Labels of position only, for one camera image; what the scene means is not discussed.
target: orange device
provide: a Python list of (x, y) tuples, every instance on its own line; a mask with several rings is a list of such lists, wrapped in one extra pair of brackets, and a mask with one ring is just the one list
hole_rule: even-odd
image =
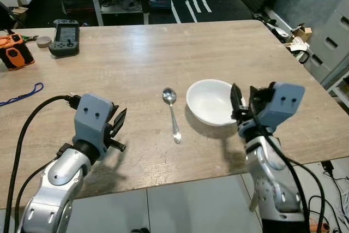
[(0, 37), (0, 58), (9, 70), (35, 62), (20, 34)]
[[(329, 225), (327, 223), (322, 223), (322, 227), (321, 227), (321, 232), (329, 232)], [(317, 231), (317, 223), (311, 225), (310, 224), (310, 232), (316, 232)]]

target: white floor marking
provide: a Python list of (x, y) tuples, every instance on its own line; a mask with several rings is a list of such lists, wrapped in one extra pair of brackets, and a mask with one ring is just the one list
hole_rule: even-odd
[(211, 10), (211, 8), (209, 8), (209, 6), (208, 6), (206, 0), (202, 0), (202, 3), (203, 3), (203, 5), (205, 6), (207, 12), (212, 13), (212, 10)]
[(178, 16), (176, 8), (175, 8), (175, 5), (173, 5), (173, 1), (172, 0), (171, 0), (171, 9), (172, 9), (172, 13), (174, 15), (174, 19), (176, 19), (177, 24), (181, 24), (181, 21), (179, 19), (179, 16)]
[(196, 0), (192, 0), (192, 1), (193, 1), (193, 3), (194, 3), (194, 6), (195, 6), (195, 9), (196, 9), (196, 12), (201, 13), (201, 9), (200, 9), (200, 7), (198, 6), (197, 1), (196, 1)]
[(186, 4), (186, 6), (187, 6), (188, 9), (189, 9), (189, 12), (190, 12), (190, 15), (191, 15), (192, 19), (194, 20), (195, 23), (197, 23), (196, 16), (195, 16), (195, 14), (194, 14), (194, 11), (193, 11), (192, 8), (191, 8), (191, 5), (190, 5), (189, 1), (186, 0), (186, 1), (185, 1), (185, 4)]

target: black knob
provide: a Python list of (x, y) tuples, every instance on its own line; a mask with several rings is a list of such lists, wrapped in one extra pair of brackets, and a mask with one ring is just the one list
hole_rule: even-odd
[(20, 38), (20, 36), (19, 35), (17, 35), (17, 34), (14, 34), (14, 35), (12, 35), (12, 39), (13, 39), (13, 41), (19, 41), (21, 38)]
[(73, 43), (70, 41), (70, 39), (68, 39), (67, 46), (73, 46)]

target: spoon bowl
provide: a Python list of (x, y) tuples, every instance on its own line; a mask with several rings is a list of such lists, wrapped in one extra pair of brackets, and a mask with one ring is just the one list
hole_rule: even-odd
[(163, 99), (169, 104), (176, 102), (177, 94), (170, 87), (166, 87), (163, 91)]

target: silver spoon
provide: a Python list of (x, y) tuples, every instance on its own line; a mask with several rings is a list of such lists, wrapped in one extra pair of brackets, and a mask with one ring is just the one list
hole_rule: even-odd
[(177, 95), (173, 89), (166, 87), (163, 91), (163, 99), (170, 105), (171, 117), (172, 117), (172, 130), (173, 130), (173, 139), (175, 143), (180, 144), (182, 136), (179, 132), (178, 124), (175, 118), (175, 113), (173, 113), (173, 103), (176, 102)]

